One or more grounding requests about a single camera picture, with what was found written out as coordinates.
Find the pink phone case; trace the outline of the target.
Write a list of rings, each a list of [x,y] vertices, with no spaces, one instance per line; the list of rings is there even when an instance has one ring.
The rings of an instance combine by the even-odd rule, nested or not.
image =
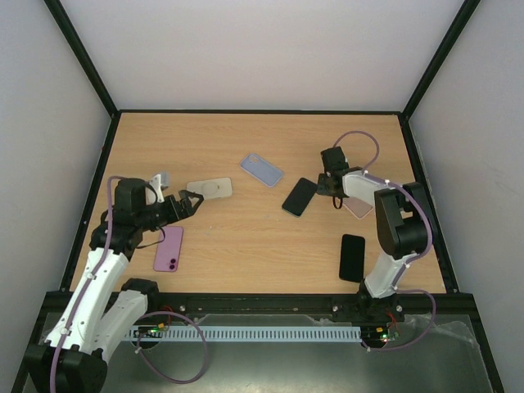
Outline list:
[[[363,219],[373,211],[373,206],[355,197],[343,200],[343,206],[356,218]]]

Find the purple phone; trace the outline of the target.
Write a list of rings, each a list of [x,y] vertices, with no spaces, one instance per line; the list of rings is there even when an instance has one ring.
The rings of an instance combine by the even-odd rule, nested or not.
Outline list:
[[[174,273],[178,269],[183,242],[183,228],[178,226],[163,227],[160,242],[157,244],[153,270],[162,273]]]

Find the black aluminium frame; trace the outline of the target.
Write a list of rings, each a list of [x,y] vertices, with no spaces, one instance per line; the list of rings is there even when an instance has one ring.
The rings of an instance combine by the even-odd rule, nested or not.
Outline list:
[[[82,213],[75,240],[70,252],[70,256],[65,267],[65,272],[61,280],[61,286],[56,291],[50,291],[45,295],[43,305],[38,313],[37,321],[31,333],[29,343],[35,344],[38,333],[43,331],[43,320],[51,312],[55,312],[60,308],[65,307],[66,302],[71,297],[69,290],[73,279],[73,270],[78,264],[80,254],[80,243],[84,240],[87,233],[87,221],[91,218],[95,206],[95,194],[98,192],[102,184],[102,175],[105,172],[107,161],[111,153],[111,148],[114,143],[117,126],[123,111],[116,108],[115,103],[106,89],[102,78],[96,70],[84,44],[81,41],[76,29],[74,28],[69,16],[62,3],[59,1],[48,1],[46,3],[48,10],[54,18],[56,24],[64,35],[67,43],[75,54],[79,64],[82,66],[84,73],[88,76],[91,85],[95,92],[101,98],[103,106],[108,112],[111,122],[106,134],[104,144],[102,146],[102,153],[97,162],[94,178],[89,189],[87,201]],[[465,1],[461,5],[453,19],[450,27],[446,31],[439,47],[433,55],[428,67],[424,71],[422,78],[414,89],[406,107],[402,111],[395,112],[400,123],[400,130],[403,135],[404,144],[407,148],[409,161],[412,167],[414,177],[423,189],[429,189],[427,177],[422,167],[422,161],[419,152],[415,146],[413,132],[410,128],[409,120],[418,104],[421,102],[423,96],[429,89],[431,82],[437,75],[441,66],[444,64],[446,57],[451,52],[460,34],[463,32],[467,23],[470,21],[477,9],[479,3],[477,1]],[[440,274],[444,280],[445,293],[436,296],[437,311],[440,314],[459,314],[469,315],[472,321],[474,336],[480,345],[480,351],[483,364],[486,368],[487,377],[490,381],[490,386],[495,392],[503,391],[503,384],[501,382],[499,372],[496,368],[494,357],[490,350],[490,345],[486,337],[486,332],[483,328],[481,317],[471,294],[462,293],[459,290],[459,285],[456,280],[452,263],[449,257],[449,252],[443,238],[439,219],[436,213],[431,215],[433,219],[432,227],[436,231],[436,256],[440,269]],[[209,305],[212,309],[223,311],[226,314],[267,314],[271,311],[278,311],[280,313],[291,310],[292,306],[296,305],[300,309],[304,309],[313,316],[328,315],[327,307],[334,305],[338,300],[342,304],[353,300],[352,295],[342,294],[327,294],[327,295],[306,295],[306,294],[201,294],[187,295],[174,292],[162,292],[159,295],[160,299],[168,300],[172,304],[178,304],[181,300],[186,299],[189,305],[193,305],[195,301],[200,301],[203,305]]]

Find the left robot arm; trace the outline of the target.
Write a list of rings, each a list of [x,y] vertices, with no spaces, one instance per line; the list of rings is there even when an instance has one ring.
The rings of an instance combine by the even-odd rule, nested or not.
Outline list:
[[[107,209],[93,230],[87,263],[54,328],[41,344],[30,344],[24,363],[38,392],[99,392],[124,334],[142,317],[157,316],[158,285],[131,278],[116,302],[108,302],[146,232],[193,216],[204,197],[182,190],[164,196],[161,174],[147,181],[111,176]]]

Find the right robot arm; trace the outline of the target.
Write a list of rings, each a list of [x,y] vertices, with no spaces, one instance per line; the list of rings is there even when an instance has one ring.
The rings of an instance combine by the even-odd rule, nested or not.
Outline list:
[[[355,311],[365,321],[382,321],[388,311],[395,310],[400,280],[433,244],[424,191],[419,183],[399,185],[366,169],[351,168],[340,147],[322,151],[321,159],[318,194],[357,199],[375,211],[381,252],[371,273],[359,284]]]

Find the grey metal plate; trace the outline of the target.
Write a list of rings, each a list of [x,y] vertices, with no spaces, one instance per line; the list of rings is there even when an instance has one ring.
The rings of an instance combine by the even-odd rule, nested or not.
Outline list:
[[[360,343],[207,342],[201,327],[353,327],[305,316],[209,315],[199,342],[144,342],[133,327],[111,357],[104,392],[490,392],[466,316],[409,315]]]

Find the beige phone case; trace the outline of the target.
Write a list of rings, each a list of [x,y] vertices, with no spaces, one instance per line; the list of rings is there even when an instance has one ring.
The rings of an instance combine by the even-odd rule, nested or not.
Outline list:
[[[233,185],[229,177],[189,182],[186,189],[189,192],[201,194],[205,200],[226,198],[233,195]]]

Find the black screen phone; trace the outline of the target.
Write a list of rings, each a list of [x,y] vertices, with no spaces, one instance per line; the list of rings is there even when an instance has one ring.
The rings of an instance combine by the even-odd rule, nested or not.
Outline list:
[[[301,217],[317,192],[317,184],[307,178],[300,178],[291,190],[282,209],[295,217]]]

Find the lavender phone case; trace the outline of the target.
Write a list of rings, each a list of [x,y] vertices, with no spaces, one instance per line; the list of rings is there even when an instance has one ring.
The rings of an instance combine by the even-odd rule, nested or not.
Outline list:
[[[248,154],[240,167],[267,187],[274,187],[283,177],[283,172],[255,153]]]

